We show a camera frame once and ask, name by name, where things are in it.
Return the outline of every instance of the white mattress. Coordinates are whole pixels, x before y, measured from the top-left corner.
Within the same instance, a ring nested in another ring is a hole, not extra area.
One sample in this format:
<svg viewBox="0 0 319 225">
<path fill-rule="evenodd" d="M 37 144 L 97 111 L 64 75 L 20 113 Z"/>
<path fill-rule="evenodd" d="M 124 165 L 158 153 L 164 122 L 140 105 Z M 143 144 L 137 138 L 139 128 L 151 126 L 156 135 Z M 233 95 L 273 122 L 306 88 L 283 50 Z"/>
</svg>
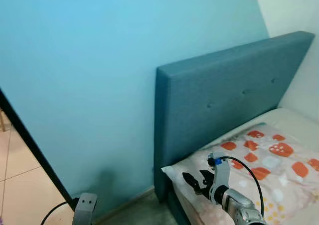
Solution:
<svg viewBox="0 0 319 225">
<path fill-rule="evenodd" d="M 288 109 L 279 108 L 267 112 L 259 117 L 233 129 L 218 139 L 212 141 L 211 144 L 217 144 L 230 138 L 240 131 L 265 122 L 284 133 L 294 137 L 300 145 L 313 151 L 319 151 L 319 123 L 304 118 L 302 115 L 292 112 Z M 184 211 L 192 225 L 203 225 L 198 213 L 191 203 L 182 195 L 182 193 L 174 186 L 175 193 L 184 208 Z M 295 217 L 286 220 L 284 225 L 318 225 L 319 224 L 319 203 L 309 206 L 307 209 L 299 211 Z"/>
</svg>

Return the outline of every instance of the pillow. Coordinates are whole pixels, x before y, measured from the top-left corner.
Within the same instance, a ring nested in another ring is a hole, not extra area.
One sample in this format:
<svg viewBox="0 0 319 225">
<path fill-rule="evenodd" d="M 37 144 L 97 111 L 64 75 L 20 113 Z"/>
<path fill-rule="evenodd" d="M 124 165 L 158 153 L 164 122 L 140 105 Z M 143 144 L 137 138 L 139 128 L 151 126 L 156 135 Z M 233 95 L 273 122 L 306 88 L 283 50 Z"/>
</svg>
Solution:
<svg viewBox="0 0 319 225">
<path fill-rule="evenodd" d="M 318 200 L 319 153 L 302 148 L 296 140 L 271 126 L 261 123 L 228 141 L 205 147 L 190 157 L 162 170 L 198 212 L 205 224 L 233 225 L 231 217 L 204 196 L 197 196 L 184 181 L 188 172 L 204 187 L 199 170 L 210 170 L 207 157 L 212 152 L 243 161 L 259 180 L 265 205 L 265 221 L 279 225 L 295 212 Z M 251 175 L 236 161 L 231 163 L 229 186 L 251 199 L 260 208 L 257 186 Z"/>
</svg>

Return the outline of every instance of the blue wall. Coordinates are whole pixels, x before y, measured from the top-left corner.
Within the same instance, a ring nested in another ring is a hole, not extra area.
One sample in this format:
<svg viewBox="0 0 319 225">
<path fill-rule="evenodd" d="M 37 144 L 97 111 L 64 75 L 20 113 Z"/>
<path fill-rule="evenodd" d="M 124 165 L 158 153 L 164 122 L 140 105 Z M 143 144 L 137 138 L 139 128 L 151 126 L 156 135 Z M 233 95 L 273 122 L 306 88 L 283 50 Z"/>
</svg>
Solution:
<svg viewBox="0 0 319 225">
<path fill-rule="evenodd" d="M 257 0 L 0 0 L 0 86 L 97 215 L 153 184 L 155 68 L 267 38 Z"/>
</svg>

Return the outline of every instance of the door frame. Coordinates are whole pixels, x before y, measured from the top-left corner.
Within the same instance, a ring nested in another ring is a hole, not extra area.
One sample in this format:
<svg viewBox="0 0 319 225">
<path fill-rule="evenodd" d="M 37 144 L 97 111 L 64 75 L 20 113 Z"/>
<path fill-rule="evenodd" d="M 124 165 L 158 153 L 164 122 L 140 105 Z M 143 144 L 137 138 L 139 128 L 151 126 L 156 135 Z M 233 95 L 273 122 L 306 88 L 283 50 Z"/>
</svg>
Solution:
<svg viewBox="0 0 319 225">
<path fill-rule="evenodd" d="M 35 156 L 39 164 L 42 166 L 46 174 L 49 176 L 55 187 L 59 190 L 61 195 L 64 197 L 65 201 L 69 204 L 72 210 L 75 209 L 76 204 L 72 202 L 72 198 L 70 194 L 67 192 L 63 184 L 61 183 L 60 179 L 52 169 L 51 165 L 39 149 L 38 145 L 25 128 L 24 124 L 20 120 L 19 116 L 15 113 L 13 107 L 5 97 L 4 93 L 0 88 L 0 108 L 4 111 L 8 119 L 10 120 L 11 124 L 15 128 L 15 130 L 19 133 L 23 141 L 25 142 L 26 146 L 30 149 L 32 154 Z"/>
</svg>

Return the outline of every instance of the bed frame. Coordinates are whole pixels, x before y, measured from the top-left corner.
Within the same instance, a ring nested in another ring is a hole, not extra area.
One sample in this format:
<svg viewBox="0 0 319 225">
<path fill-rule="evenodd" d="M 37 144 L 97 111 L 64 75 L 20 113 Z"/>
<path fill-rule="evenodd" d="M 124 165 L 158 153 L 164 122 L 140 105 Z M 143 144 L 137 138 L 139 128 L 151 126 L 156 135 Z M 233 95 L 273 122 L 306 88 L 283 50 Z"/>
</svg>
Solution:
<svg viewBox="0 0 319 225">
<path fill-rule="evenodd" d="M 276 108 L 313 38 L 299 31 L 157 69 L 155 192 L 179 225 L 190 222 L 161 168 Z"/>
</svg>

